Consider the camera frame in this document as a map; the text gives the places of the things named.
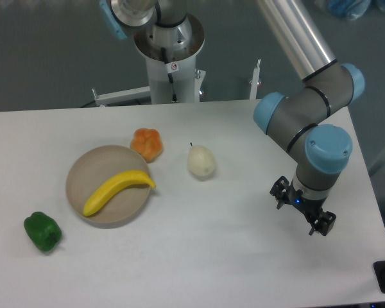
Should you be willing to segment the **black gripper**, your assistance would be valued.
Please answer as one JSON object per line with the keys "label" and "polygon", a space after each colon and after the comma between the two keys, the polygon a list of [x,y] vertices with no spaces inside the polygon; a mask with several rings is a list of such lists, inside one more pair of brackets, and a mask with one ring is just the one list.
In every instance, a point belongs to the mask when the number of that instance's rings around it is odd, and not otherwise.
{"label": "black gripper", "polygon": [[336,221],[336,215],[322,210],[327,199],[327,191],[315,191],[301,184],[292,182],[291,185],[285,176],[281,176],[269,192],[277,201],[277,209],[291,204],[307,218],[311,225],[309,235],[319,233],[327,236]]}

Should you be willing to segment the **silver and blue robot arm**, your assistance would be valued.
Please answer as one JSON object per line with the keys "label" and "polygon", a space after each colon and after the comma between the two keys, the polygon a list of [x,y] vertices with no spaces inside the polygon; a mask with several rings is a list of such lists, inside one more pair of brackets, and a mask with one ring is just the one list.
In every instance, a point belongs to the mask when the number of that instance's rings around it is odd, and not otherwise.
{"label": "silver and blue robot arm", "polygon": [[[348,164],[352,139],[325,120],[363,93],[364,77],[354,65],[338,63],[300,1],[259,5],[304,84],[291,97],[266,95],[253,113],[257,126],[297,163],[294,177],[279,178],[270,193],[279,205],[300,211],[312,232],[327,235],[336,216],[322,206]],[[184,1],[100,1],[99,7],[112,33],[133,37],[144,56],[152,103],[199,101],[195,58],[205,34]]]}

